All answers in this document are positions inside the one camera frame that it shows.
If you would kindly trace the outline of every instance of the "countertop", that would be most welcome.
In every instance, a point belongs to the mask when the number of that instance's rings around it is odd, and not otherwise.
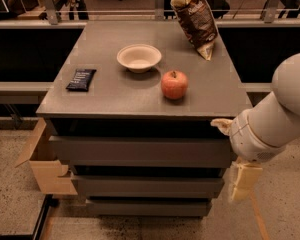
[[[162,60],[143,74],[117,62],[120,49],[149,44]],[[95,68],[88,92],[66,86],[77,68]],[[166,99],[161,76],[171,69],[189,79],[184,98]],[[44,118],[215,118],[235,117],[251,103],[219,35],[211,61],[202,58],[177,21],[88,22],[37,110]]]

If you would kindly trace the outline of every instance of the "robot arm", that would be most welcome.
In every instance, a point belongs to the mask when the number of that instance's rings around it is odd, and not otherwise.
[[[228,131],[233,151],[249,162],[267,162],[300,137],[300,53],[279,65],[271,88],[257,106],[239,114]]]

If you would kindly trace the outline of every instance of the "white bowl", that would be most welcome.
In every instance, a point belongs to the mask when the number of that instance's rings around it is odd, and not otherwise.
[[[161,52],[146,44],[133,44],[118,52],[118,62],[135,73],[144,73],[161,60]]]

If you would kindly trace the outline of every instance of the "red apple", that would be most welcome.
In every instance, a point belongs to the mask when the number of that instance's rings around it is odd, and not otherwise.
[[[170,70],[162,76],[161,90],[165,97],[177,100],[182,98],[188,88],[187,76],[178,70]]]

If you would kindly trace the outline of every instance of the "brown snack bag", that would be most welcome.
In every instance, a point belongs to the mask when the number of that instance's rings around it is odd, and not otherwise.
[[[203,58],[211,60],[218,29],[208,2],[171,0],[171,6],[188,40]]]

